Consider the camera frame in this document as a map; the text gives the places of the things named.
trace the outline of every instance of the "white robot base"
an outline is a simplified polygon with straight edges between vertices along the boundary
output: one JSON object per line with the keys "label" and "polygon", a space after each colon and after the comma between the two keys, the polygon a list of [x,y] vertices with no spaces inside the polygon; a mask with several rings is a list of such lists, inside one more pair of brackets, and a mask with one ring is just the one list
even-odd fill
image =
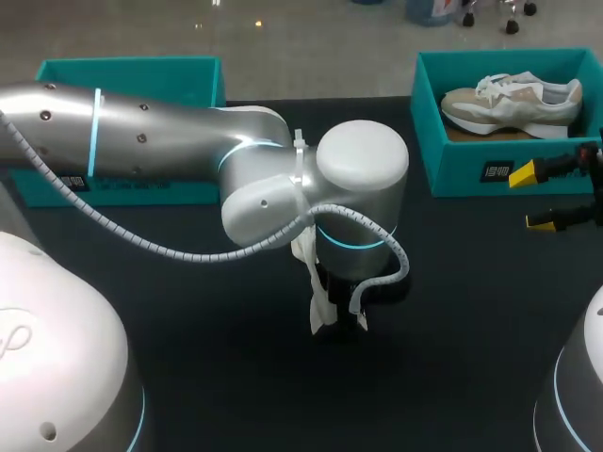
{"label": "white robot base", "polygon": [[0,450],[151,452],[150,417],[109,302],[0,233]]}
{"label": "white robot base", "polygon": [[539,452],[603,450],[603,288],[559,354],[534,407]]}

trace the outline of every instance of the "black table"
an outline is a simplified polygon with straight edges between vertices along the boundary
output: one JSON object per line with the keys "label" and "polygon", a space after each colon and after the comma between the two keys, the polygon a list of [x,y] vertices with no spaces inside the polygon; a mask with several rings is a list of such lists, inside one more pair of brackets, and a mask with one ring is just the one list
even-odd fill
{"label": "black table", "polygon": [[[127,246],[73,209],[25,212],[45,249],[122,317],[159,451],[532,452],[541,383],[603,283],[603,234],[530,233],[524,214],[584,199],[433,199],[406,98],[262,104],[311,144],[351,119],[405,138],[398,237],[414,286],[405,302],[368,310],[359,342],[321,343],[289,248],[194,266]],[[180,250],[234,248],[218,206],[103,212]]]}

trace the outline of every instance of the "shoe sole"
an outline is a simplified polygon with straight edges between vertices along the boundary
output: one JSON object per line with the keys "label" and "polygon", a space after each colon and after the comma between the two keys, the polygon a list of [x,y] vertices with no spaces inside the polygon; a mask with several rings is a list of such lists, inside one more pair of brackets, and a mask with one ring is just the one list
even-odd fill
{"label": "shoe sole", "polygon": [[449,115],[446,111],[442,111],[444,115],[454,122],[456,125],[476,135],[490,135],[497,130],[506,129],[512,127],[514,129],[520,129],[526,132],[528,135],[537,138],[567,138],[567,126],[566,125],[545,125],[545,124],[534,124],[528,122],[522,125],[510,125],[510,124],[478,124],[476,122],[462,120]]}

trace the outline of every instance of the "white cloth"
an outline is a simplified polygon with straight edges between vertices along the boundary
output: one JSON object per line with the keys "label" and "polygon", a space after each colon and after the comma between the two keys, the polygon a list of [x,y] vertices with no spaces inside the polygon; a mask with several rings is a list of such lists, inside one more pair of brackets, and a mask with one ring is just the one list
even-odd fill
{"label": "white cloth", "polygon": [[[317,258],[317,233],[316,226],[305,228],[303,232],[291,242],[291,252],[304,262],[310,273],[312,284],[312,299],[310,301],[310,329],[316,334],[323,325],[333,325],[337,321],[337,308],[329,302],[327,291],[322,288],[318,276],[316,264]],[[358,323],[368,330],[367,318],[363,314],[358,315]]]}

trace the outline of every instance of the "shoe lace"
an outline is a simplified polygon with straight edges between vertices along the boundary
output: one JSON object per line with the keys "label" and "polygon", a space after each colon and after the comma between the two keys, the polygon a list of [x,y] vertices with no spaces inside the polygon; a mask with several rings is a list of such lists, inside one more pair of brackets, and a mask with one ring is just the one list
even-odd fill
{"label": "shoe lace", "polygon": [[507,73],[499,73],[497,75],[488,75],[478,83],[475,88],[475,95],[482,99],[487,99],[490,107],[492,102],[500,96],[508,96],[511,90],[506,85],[511,83],[510,80],[504,81],[509,77]]}

